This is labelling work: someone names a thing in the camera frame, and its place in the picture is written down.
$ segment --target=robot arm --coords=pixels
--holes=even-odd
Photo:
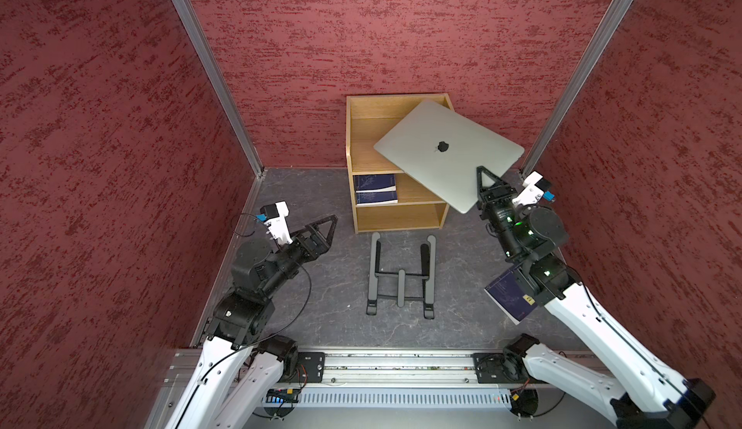
[[[255,238],[237,249],[232,265],[234,288],[214,309],[196,371],[166,429],[243,427],[268,390],[296,370],[294,341],[279,335],[258,339],[275,310],[273,295],[304,263],[329,250],[338,219],[331,215],[289,234],[285,202],[260,211],[258,219],[264,221],[277,247]],[[325,223],[330,227],[323,235],[320,227]],[[225,401],[237,370],[258,344],[249,371]]]
[[[483,186],[483,174],[494,184]],[[538,187],[531,181],[530,187]],[[538,182],[548,185],[540,175]],[[577,272],[553,254],[568,235],[556,213],[535,205],[548,188],[534,192],[527,186],[519,194],[481,166],[477,183],[482,220],[488,220],[488,232],[516,267],[518,285],[575,332],[615,379],[559,356],[528,335],[505,350],[506,374],[517,378],[527,373],[549,382],[618,427],[694,427],[713,401],[713,390],[700,379],[686,380],[659,360],[600,306]]]

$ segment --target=cable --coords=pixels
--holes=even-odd
[[[564,397],[565,397],[566,395],[567,395],[567,393],[566,393],[566,392],[562,392],[562,396],[561,396],[561,398],[559,399],[559,401],[558,401],[557,403],[555,403],[555,404],[554,404],[554,406],[552,406],[551,408],[549,408],[548,410],[546,410],[546,411],[544,411],[544,412],[542,412],[542,413],[539,413],[539,414],[534,414],[534,415],[533,415],[532,417],[533,417],[533,418],[538,418],[539,416],[543,416],[543,415],[545,415],[545,414],[547,414],[547,413],[551,412],[551,411],[552,411],[552,410],[553,410],[554,408],[558,407],[560,403],[562,403],[562,400],[564,400]]]
[[[258,218],[257,216],[253,215],[252,213],[245,213],[245,212],[243,212],[243,213],[240,213],[240,217],[241,217],[242,215],[247,215],[247,216],[249,216],[249,217],[253,217],[253,218],[255,219],[255,221],[257,221],[258,223],[262,224],[262,225],[263,225],[263,226],[264,226],[264,227],[265,227],[265,228],[266,228],[267,230],[269,230],[269,231],[271,230],[270,226],[268,226],[267,224],[265,224],[265,221],[263,221],[263,220],[259,219],[259,218]],[[252,236],[252,235],[254,235],[254,234],[255,234],[255,230],[253,230],[253,231],[252,231],[252,232],[251,232],[250,234],[240,234],[239,232],[237,232],[237,231],[235,231],[235,230],[232,230],[232,232],[233,232],[233,233],[235,233],[235,234],[236,234],[237,236],[240,236],[241,238],[249,238],[250,236]],[[278,250],[281,250],[281,246],[279,246],[279,245],[278,245],[278,241],[277,241],[277,240],[275,240],[275,239],[274,239],[274,238],[272,237],[272,235],[271,235],[271,239],[273,239],[273,243],[274,243],[274,244],[276,244],[276,249],[278,249]]]
[[[495,231],[495,228],[494,228],[494,226],[492,226],[492,223],[487,223],[485,225],[485,229],[487,230],[487,234],[488,235],[492,236],[493,238],[499,239],[499,236],[497,234],[495,234],[495,232],[494,232]]]
[[[300,377],[301,376],[301,374],[299,373],[299,368],[298,368],[299,366],[301,366],[301,368],[304,370],[304,383],[302,384],[299,380],[297,380],[297,384],[299,384],[299,390],[295,394],[296,396],[301,395],[301,391],[304,390],[304,387],[306,387],[306,383],[310,379],[310,375],[306,371],[306,368],[304,368],[304,365],[303,364],[299,364],[297,366],[296,371],[294,372],[294,374],[292,374],[291,377],[293,378],[294,376],[296,376],[296,377]],[[275,419],[275,418],[281,418],[281,419],[283,419],[283,418],[287,417],[288,415],[290,415],[291,412],[294,410],[294,402],[292,401],[291,402],[291,408],[289,408],[289,410],[287,412],[285,412],[284,414],[278,414],[278,411],[281,409],[281,407],[283,406],[284,403],[286,403],[286,400],[283,400],[281,402],[281,405],[279,405],[278,408],[276,408],[276,411],[273,413],[273,415],[270,415],[270,413],[268,412],[268,409],[265,408],[265,407],[263,407],[263,411],[265,411],[268,414],[267,416],[266,415],[262,415],[262,414],[257,414],[257,413],[255,413],[255,411],[253,411],[252,414],[254,414],[255,416],[257,416],[259,418],[264,418],[264,419]]]
[[[529,382],[531,382],[531,377],[530,376],[528,377],[528,379],[525,380],[525,383],[522,386],[518,387],[515,390],[511,390],[511,395],[513,395],[514,393],[515,394],[518,394],[518,392],[523,392],[524,389],[525,389],[525,386],[527,386]]]
[[[615,332],[616,335],[618,335],[621,338],[621,340],[623,340],[624,342],[626,342],[626,345],[628,345],[632,350],[634,350],[634,353],[636,353],[642,360],[644,360],[646,362],[646,364],[648,364],[649,367],[652,369],[652,371],[654,371],[655,373],[657,373],[659,376],[662,377],[662,379],[665,380],[665,382],[667,382],[668,384],[670,384],[670,387],[672,387],[675,390],[675,392],[679,393],[680,396],[683,397],[686,400],[686,402],[688,402],[693,407],[693,409],[696,411],[696,413],[698,413],[700,415],[700,418],[703,420],[703,422],[706,423],[706,426],[709,429],[712,429],[712,426],[706,420],[706,416],[704,416],[703,415],[703,412],[701,410],[699,410],[697,406],[695,406],[695,404],[691,401],[691,399],[688,398],[688,397],[686,397],[686,395],[683,392],[681,392],[680,389],[678,389],[677,387],[675,387],[675,385],[668,378],[666,378],[665,375],[659,369],[655,368],[654,367],[654,364],[649,359],[647,359],[644,355],[642,355],[642,353],[639,352],[639,350],[637,350],[636,347],[634,347],[634,344],[632,344],[631,342],[629,342],[628,339],[626,339],[623,335],[621,335],[621,333],[618,332],[616,330],[616,328],[613,327],[613,325],[610,322],[606,321],[606,317],[603,316],[602,313],[600,313],[598,311],[598,308],[596,308],[595,303],[593,303],[592,295],[590,295],[590,291],[588,290],[588,286],[585,285],[585,282],[582,282],[582,288],[585,290],[585,295],[588,296],[588,300],[590,301],[590,305],[592,305],[593,310],[595,310],[595,313],[600,317],[601,321],[603,321],[608,327],[610,327],[613,330],[613,332]]]
[[[266,228],[266,229],[268,228],[268,225],[266,225],[266,224],[264,223],[264,221],[263,221],[263,220],[260,220],[260,219],[259,219],[258,217],[256,217],[256,216],[255,216],[255,215],[253,215],[252,213],[240,213],[240,217],[241,217],[242,215],[247,215],[247,216],[249,216],[249,217],[253,217],[253,218],[254,218],[254,219],[255,219],[255,220],[256,220],[256,221],[258,222],[258,223],[260,223],[260,224],[262,224],[263,226],[265,226],[265,228]],[[234,233],[235,233],[236,235],[240,236],[241,238],[249,238],[250,236],[252,236],[252,235],[254,235],[254,234],[255,234],[255,230],[253,230],[253,231],[252,231],[252,232],[251,232],[250,234],[240,234],[240,233],[239,233],[239,232],[237,232],[236,230],[232,230],[232,232],[234,232]]]
[[[296,320],[297,320],[297,319],[299,319],[299,316],[301,316],[301,313],[303,313],[304,309],[306,308],[306,305],[310,303],[310,297],[311,297],[311,276],[310,276],[310,272],[308,272],[308,271],[306,270],[306,268],[304,268],[304,267],[303,267],[303,266],[302,266],[301,264],[299,264],[299,263],[298,263],[298,262],[297,262],[296,260],[294,260],[294,263],[296,263],[296,264],[297,264],[297,265],[299,266],[299,268],[302,268],[302,270],[303,270],[303,271],[304,271],[304,272],[306,273],[306,279],[307,279],[307,280],[308,280],[308,281],[310,282],[310,288],[309,288],[309,292],[307,292],[307,293],[306,293],[306,300],[304,301],[304,304],[303,304],[303,305],[301,306],[301,310],[299,310],[299,313],[297,313],[297,314],[296,314],[296,316],[294,317],[294,319],[292,319],[292,320],[291,320],[291,322],[289,322],[289,323],[288,323],[287,325],[285,325],[284,327],[282,327],[282,328],[281,328],[280,330],[278,330],[278,331],[274,332],[273,334],[269,335],[268,337],[266,337],[266,338],[264,338],[264,339],[261,339],[261,340],[259,340],[259,341],[253,342],[253,343],[252,343],[252,344],[250,344],[250,345],[246,345],[246,346],[244,346],[244,347],[240,347],[240,348],[238,348],[237,350],[235,350],[234,352],[231,352],[231,353],[229,353],[229,354],[228,354],[227,356],[224,356],[224,357],[222,357],[222,359],[220,359],[220,360],[218,360],[218,361],[217,361],[216,363],[214,363],[214,365],[213,365],[213,366],[211,366],[211,368],[209,368],[209,369],[208,369],[208,370],[207,370],[207,371],[206,371],[206,372],[205,372],[205,373],[203,374],[203,376],[201,377],[201,379],[202,379],[202,380],[203,380],[203,379],[205,379],[205,378],[206,378],[206,376],[207,376],[207,375],[208,375],[208,374],[209,374],[209,373],[210,373],[210,372],[211,372],[211,371],[212,371],[212,370],[213,370],[214,368],[216,368],[216,367],[217,367],[217,366],[219,365],[219,363],[221,363],[222,361],[226,360],[226,359],[227,359],[227,358],[229,358],[230,356],[233,356],[234,354],[236,354],[237,352],[239,352],[239,351],[241,351],[241,350],[245,350],[245,349],[246,349],[246,348],[248,348],[248,347],[254,347],[255,345],[258,345],[258,344],[259,344],[260,342],[263,342],[263,341],[267,341],[268,339],[271,339],[271,338],[275,337],[276,335],[279,335],[279,334],[281,334],[281,333],[282,333],[283,331],[285,331],[285,330],[286,330],[286,329],[287,329],[287,328],[288,328],[289,326],[291,326],[291,325],[292,325],[292,324],[293,324],[294,322],[296,322]],[[195,397],[195,395],[196,395],[196,391],[197,391],[197,390],[198,390],[198,386],[196,386],[196,388],[195,388],[195,389],[193,390],[193,393],[191,394],[191,397],[189,398],[189,400],[188,400],[188,403],[187,403],[187,404],[185,404],[185,408],[183,408],[183,412],[182,412],[182,414],[181,414],[181,416],[180,416],[180,419],[178,420],[178,423],[177,423],[177,424],[175,424],[175,429],[178,429],[178,426],[180,426],[180,421],[182,420],[182,417],[183,417],[183,416],[184,416],[184,415],[186,414],[186,411],[188,410],[188,407],[189,407],[189,405],[191,404],[191,401],[193,400],[193,397]]]
[[[294,317],[294,319],[292,319],[292,320],[291,320],[291,322],[289,322],[289,323],[288,323],[287,325],[285,325],[284,327],[282,327],[282,328],[281,328],[280,330],[278,330],[278,331],[274,332],[273,334],[269,335],[268,337],[265,337],[264,339],[261,339],[261,340],[259,340],[259,341],[253,342],[253,343],[252,343],[252,344],[250,344],[250,345],[246,345],[246,346],[244,346],[244,347],[240,347],[240,348],[238,348],[237,350],[235,350],[234,352],[230,353],[229,355],[227,355],[227,356],[224,356],[224,357],[223,357],[223,358],[222,358],[221,360],[218,360],[218,361],[217,361],[216,363],[214,363],[214,365],[213,365],[213,366],[212,366],[211,368],[209,368],[209,370],[207,370],[207,371],[206,371],[206,372],[205,372],[205,373],[203,374],[203,377],[202,377],[201,379],[204,379],[204,378],[206,378],[206,375],[208,375],[208,374],[209,374],[209,373],[211,372],[211,370],[212,370],[212,369],[216,368],[216,367],[217,367],[217,365],[218,365],[219,363],[221,363],[222,361],[226,360],[226,359],[227,359],[227,358],[229,358],[230,356],[232,356],[232,355],[236,354],[236,353],[237,353],[237,352],[239,352],[240,350],[244,350],[244,349],[246,349],[247,347],[254,347],[255,345],[258,345],[258,344],[259,344],[260,342],[264,342],[264,341],[267,341],[268,339],[272,339],[272,338],[273,338],[273,337],[275,337],[276,335],[279,335],[279,334],[281,334],[281,333],[282,333],[283,331],[285,331],[286,329],[288,329],[288,328],[289,328],[289,326],[291,326],[291,325],[292,325],[292,324],[293,324],[294,322],[296,322],[296,320],[298,320],[298,319],[299,319],[299,316],[301,316],[301,313],[303,313],[304,309],[306,308],[306,305],[310,303],[310,297],[311,297],[311,276],[310,276],[310,272],[308,272],[308,271],[306,270],[306,268],[302,267],[302,266],[301,266],[301,265],[300,265],[300,264],[299,264],[298,262],[296,262],[296,261],[295,261],[295,263],[296,263],[297,265],[299,265],[299,268],[302,268],[302,270],[303,270],[303,271],[304,271],[304,272],[306,273],[306,279],[307,279],[307,280],[308,280],[308,281],[310,282],[310,288],[309,288],[309,292],[307,292],[307,293],[306,293],[306,300],[304,300],[304,304],[303,304],[303,305],[301,306],[301,310],[299,310],[299,313],[297,313],[297,314],[296,314],[296,316]]]
[[[474,367],[476,371],[481,371],[481,366],[484,363],[487,363],[488,361],[495,361],[496,358],[502,358],[502,353],[490,353],[489,355],[485,355],[482,358],[480,358],[477,362],[477,366]]]

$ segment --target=book cover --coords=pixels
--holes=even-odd
[[[517,267],[510,268],[485,287],[485,292],[515,324],[523,321],[536,309],[533,298],[524,294],[516,282],[516,269]]]
[[[356,192],[396,191],[394,174],[357,174],[353,177]]]
[[[378,205],[380,203],[397,203],[397,192],[385,191],[356,193],[356,206]]]

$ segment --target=laptop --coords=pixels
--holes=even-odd
[[[374,148],[461,213],[477,203],[477,166],[502,176],[524,152],[432,100],[420,102]]]

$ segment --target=wooden cabinet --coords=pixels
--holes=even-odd
[[[448,94],[348,96],[345,156],[356,233],[431,230],[443,226],[448,204],[389,162],[373,147],[420,102],[430,99],[453,110]],[[356,206],[353,175],[396,174],[397,203]]]

